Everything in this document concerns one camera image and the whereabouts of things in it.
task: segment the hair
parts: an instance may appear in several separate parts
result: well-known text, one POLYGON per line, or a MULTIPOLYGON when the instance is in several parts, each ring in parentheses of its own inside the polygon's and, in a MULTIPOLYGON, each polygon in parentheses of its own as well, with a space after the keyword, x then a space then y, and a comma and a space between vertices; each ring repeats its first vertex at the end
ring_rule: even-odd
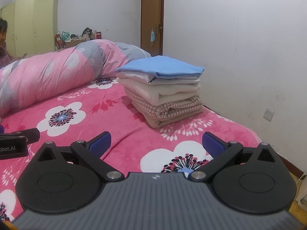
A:
POLYGON ((0 17, 0 32, 1 30, 3 30, 3 32, 7 31, 7 21, 0 17))

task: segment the wall outlet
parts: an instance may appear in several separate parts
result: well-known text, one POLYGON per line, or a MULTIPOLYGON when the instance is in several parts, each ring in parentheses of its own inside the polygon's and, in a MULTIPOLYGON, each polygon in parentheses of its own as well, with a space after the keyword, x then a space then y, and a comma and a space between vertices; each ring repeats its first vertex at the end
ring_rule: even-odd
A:
POLYGON ((271 122, 273 116, 274 116, 274 112, 271 111, 271 110, 269 110, 269 109, 267 108, 266 111, 265 111, 265 113, 264 113, 264 115, 263 115, 263 118, 266 119, 266 120, 268 120, 269 122, 271 122))

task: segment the blue folded cloth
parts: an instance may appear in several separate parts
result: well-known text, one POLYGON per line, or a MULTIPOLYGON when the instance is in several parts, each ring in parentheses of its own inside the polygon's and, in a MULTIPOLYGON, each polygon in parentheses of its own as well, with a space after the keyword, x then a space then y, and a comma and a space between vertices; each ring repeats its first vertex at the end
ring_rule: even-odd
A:
POLYGON ((116 73, 121 71, 143 72, 161 79, 175 79, 189 76, 199 78, 204 68, 159 55, 146 59, 133 60, 115 69, 116 73))

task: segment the door frame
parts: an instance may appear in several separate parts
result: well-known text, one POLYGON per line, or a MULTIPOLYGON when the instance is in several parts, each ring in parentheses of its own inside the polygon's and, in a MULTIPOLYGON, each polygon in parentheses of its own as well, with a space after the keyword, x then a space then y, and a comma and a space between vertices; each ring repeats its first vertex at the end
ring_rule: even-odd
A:
MULTIPOLYGON (((164 0, 161 0, 161 15, 160 15, 160 51, 159 55, 163 54, 163 30, 164 30, 164 0)), ((141 0, 141 35, 140 35, 140 45, 142 48, 142 0, 141 0)))

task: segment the wardrobe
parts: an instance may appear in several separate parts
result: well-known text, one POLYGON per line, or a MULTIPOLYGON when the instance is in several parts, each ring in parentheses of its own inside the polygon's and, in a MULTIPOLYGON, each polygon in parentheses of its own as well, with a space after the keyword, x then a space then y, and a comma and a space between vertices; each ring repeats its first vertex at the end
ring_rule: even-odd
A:
POLYGON ((17 0, 1 9, 8 22, 7 50, 27 57, 54 51, 58 0, 17 0))

